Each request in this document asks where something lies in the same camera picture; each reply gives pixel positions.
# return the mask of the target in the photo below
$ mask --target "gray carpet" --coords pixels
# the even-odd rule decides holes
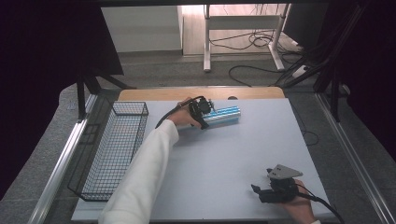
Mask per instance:
[[[203,71],[202,62],[151,62],[129,63],[131,59],[121,58],[125,76],[119,80],[137,88],[184,87],[184,86],[240,86],[228,77],[228,70],[235,65],[259,66],[275,70],[273,62],[267,60],[213,60],[212,72]],[[246,68],[233,71],[235,77],[254,86],[273,84],[279,75]],[[116,99],[120,89],[102,79],[101,85],[108,90],[102,94]],[[317,167],[323,186],[331,204],[336,207],[346,223],[372,224],[380,220],[369,198],[361,187],[359,179],[350,166],[330,124],[326,120],[318,101],[312,92],[312,77],[299,85],[285,90],[294,106],[300,127],[306,133],[304,139]],[[60,105],[34,154],[26,163],[20,175],[0,202],[0,223],[26,223],[51,171],[64,148],[64,144],[77,121],[77,90],[75,86],[65,89],[60,96]],[[392,211],[396,211],[396,165],[386,150],[356,118],[345,99],[340,100],[340,118],[362,161],[375,183],[381,189]],[[52,204],[45,223],[71,223],[78,197],[67,189],[70,169],[66,174],[56,200]],[[290,220],[271,223],[292,223]]]

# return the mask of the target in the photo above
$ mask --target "white sleeve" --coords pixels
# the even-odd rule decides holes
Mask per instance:
[[[171,120],[164,120],[160,127],[151,131],[107,202],[99,223],[149,223],[169,152],[177,141],[177,129]]]

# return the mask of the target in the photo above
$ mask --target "wire basket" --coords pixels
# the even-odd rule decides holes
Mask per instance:
[[[78,142],[68,188],[87,202],[106,202],[142,144],[149,111],[144,102],[103,101]],[[103,119],[107,116],[106,127]]]

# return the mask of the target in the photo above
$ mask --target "wooden edge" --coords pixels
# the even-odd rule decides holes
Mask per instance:
[[[212,100],[237,99],[281,99],[285,94],[279,87],[199,87],[124,90],[119,101],[182,101],[186,97],[204,96]]]

